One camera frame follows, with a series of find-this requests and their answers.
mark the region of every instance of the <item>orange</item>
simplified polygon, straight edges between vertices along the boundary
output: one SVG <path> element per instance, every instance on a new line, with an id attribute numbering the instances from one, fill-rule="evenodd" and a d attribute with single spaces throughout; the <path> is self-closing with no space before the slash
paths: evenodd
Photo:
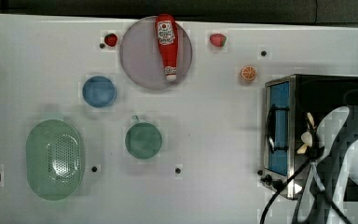
<path id="1" fill-rule="evenodd" d="M 245 66 L 241 69 L 241 76 L 247 81 L 252 81 L 257 75 L 255 69 L 252 66 Z"/>

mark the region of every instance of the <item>strawberry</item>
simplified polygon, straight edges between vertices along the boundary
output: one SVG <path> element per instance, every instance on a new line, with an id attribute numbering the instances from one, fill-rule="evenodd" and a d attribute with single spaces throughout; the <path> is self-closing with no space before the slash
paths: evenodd
<path id="1" fill-rule="evenodd" d="M 213 34 L 209 37 L 209 40 L 211 41 L 212 45 L 221 48 L 225 46 L 227 37 L 222 34 Z"/>
<path id="2" fill-rule="evenodd" d="M 117 43 L 117 36 L 115 34 L 107 35 L 104 40 L 105 44 L 107 44 L 109 47 L 114 47 Z"/>

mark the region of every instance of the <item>white tabletop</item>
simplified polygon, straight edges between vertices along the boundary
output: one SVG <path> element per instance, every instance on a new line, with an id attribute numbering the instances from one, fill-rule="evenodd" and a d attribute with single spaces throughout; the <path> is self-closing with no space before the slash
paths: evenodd
<path id="1" fill-rule="evenodd" d="M 358 76 L 355 28 L 183 21 L 193 45 L 187 78 L 149 91 L 126 76 L 119 46 L 99 48 L 104 35 L 120 39 L 134 22 L 0 15 L 0 223 L 256 223 L 272 195 L 256 175 L 265 82 L 294 73 Z M 225 34 L 227 46 L 212 49 L 212 32 Z M 251 84 L 239 78 L 245 65 L 258 73 Z M 96 74 L 118 88 L 108 109 L 81 96 Z M 39 198 L 26 178 L 25 141 L 48 112 L 62 113 L 86 145 L 84 179 L 58 202 Z M 132 115 L 163 134 L 149 161 L 124 146 Z M 295 205 L 279 197 L 266 223 L 290 223 Z M 348 214 L 358 223 L 358 210 Z"/>

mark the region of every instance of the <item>green colander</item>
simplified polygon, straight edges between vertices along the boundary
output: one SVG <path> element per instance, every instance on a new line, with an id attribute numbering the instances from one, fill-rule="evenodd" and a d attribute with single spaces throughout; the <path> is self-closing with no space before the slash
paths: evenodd
<path id="1" fill-rule="evenodd" d="M 69 124 L 49 119 L 36 125 L 26 144 L 27 179 L 46 200 L 60 200 L 79 186 L 84 173 L 83 144 Z"/>

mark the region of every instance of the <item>microwave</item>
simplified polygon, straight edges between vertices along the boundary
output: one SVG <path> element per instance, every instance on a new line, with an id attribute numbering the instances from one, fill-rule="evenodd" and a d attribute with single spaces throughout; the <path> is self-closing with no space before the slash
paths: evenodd
<path id="1" fill-rule="evenodd" d="M 332 110 L 343 105 L 358 105 L 358 77 L 294 74 L 272 80 L 265 85 L 265 141 L 262 146 L 263 186 L 276 191 L 307 156 L 297 154 L 303 145 L 301 134 L 307 131 L 307 113 L 317 125 Z M 297 199 L 307 180 L 306 168 L 281 195 Z M 350 181 L 348 195 L 358 195 L 358 187 Z"/>

